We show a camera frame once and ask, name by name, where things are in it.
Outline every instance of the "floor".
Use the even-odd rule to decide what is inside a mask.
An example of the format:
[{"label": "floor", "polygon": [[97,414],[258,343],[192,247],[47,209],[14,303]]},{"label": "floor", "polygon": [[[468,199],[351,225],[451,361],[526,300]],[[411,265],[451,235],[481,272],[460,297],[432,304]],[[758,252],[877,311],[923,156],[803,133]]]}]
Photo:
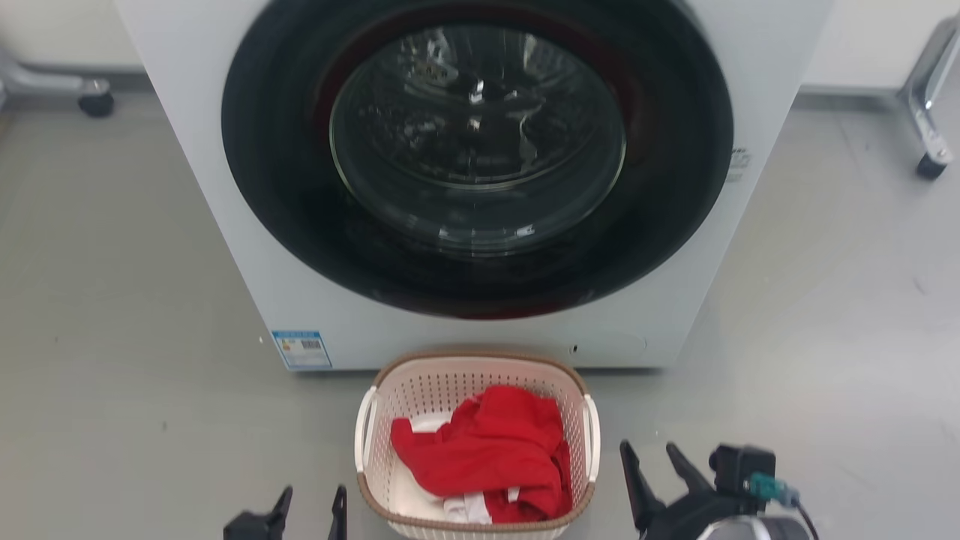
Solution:
[{"label": "floor", "polygon": [[[960,76],[938,106],[960,147]],[[951,537],[960,480],[960,164],[913,176],[883,106],[794,109],[679,364],[591,373],[604,446],[566,538],[636,538],[629,438],[665,499],[663,445],[778,454],[825,538]],[[156,98],[109,121],[0,113],[4,536],[203,540],[295,489],[287,537],[396,537],[363,504],[354,411],[370,374],[276,356]]]}]

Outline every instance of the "white washing machine body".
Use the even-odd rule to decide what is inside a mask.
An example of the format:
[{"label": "white washing machine body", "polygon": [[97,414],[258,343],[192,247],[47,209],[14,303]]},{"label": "white washing machine body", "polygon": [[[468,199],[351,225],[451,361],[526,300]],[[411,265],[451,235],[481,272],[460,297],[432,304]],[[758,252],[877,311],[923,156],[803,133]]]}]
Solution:
[{"label": "white washing machine body", "polygon": [[[380,368],[407,352],[442,347],[524,350],[577,367],[669,366],[770,155],[831,0],[690,2],[723,70],[733,110],[731,167],[706,220],[666,262],[613,294],[546,315],[490,321],[420,314],[343,288],[292,255],[254,215],[231,175],[221,106],[237,48],[267,4],[117,1],[287,367],[358,370]],[[322,342],[321,349],[317,342]]]}]

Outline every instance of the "white basket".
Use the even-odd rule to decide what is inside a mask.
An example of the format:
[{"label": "white basket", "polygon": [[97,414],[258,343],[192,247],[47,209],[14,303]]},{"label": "white basket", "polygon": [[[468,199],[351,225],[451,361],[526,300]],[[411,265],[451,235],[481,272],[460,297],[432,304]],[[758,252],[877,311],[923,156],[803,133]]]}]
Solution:
[{"label": "white basket", "polygon": [[[526,524],[475,525],[423,519],[396,510],[409,497],[410,478],[390,443],[395,418],[415,426],[439,425],[464,400],[488,386],[519,386],[557,401],[570,447],[573,509],[558,519]],[[353,459],[360,492],[394,530],[419,540],[552,540],[587,508],[600,464],[600,420],[584,381],[547,358],[491,353],[406,356],[384,368],[357,415]]]}]

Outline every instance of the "connector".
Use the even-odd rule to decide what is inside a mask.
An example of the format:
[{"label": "connector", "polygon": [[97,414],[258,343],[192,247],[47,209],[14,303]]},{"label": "connector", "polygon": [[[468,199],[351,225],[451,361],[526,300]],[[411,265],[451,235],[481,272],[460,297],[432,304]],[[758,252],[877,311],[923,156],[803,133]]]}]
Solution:
[{"label": "connector", "polygon": [[776,501],[784,508],[796,508],[800,505],[800,492],[783,480],[763,473],[753,473],[748,482],[750,494],[762,501]]}]

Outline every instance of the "metal stand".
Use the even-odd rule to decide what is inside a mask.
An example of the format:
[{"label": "metal stand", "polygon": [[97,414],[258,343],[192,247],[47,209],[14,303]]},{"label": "metal stand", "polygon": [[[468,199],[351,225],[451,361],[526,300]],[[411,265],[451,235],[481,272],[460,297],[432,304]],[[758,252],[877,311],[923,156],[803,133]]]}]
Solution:
[{"label": "metal stand", "polygon": [[37,73],[21,66],[0,48],[0,107],[7,94],[77,98],[81,110],[97,118],[113,112],[113,96],[107,80]]},{"label": "metal stand", "polygon": [[929,180],[938,178],[953,161],[953,154],[937,131],[931,112],[958,50],[960,14],[940,23],[902,91],[910,117],[924,144],[925,154],[917,165],[917,174]]}]

